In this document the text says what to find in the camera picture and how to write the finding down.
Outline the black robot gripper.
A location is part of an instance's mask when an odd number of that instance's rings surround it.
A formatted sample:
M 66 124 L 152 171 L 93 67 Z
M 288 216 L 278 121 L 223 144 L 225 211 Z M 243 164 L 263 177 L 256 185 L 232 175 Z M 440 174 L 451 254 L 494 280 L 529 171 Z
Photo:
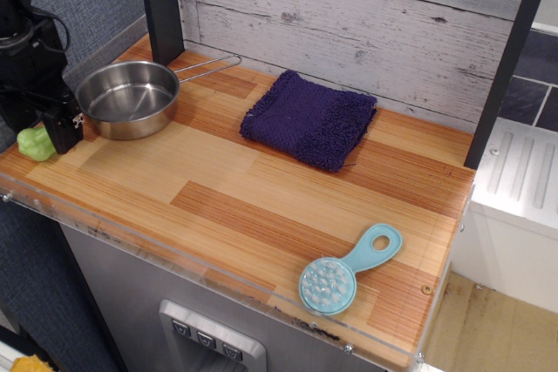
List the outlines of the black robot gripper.
M 13 130 L 43 118 L 57 154 L 83 140 L 84 114 L 63 80 L 65 53 L 59 17 L 32 0 L 1 0 L 1 117 Z

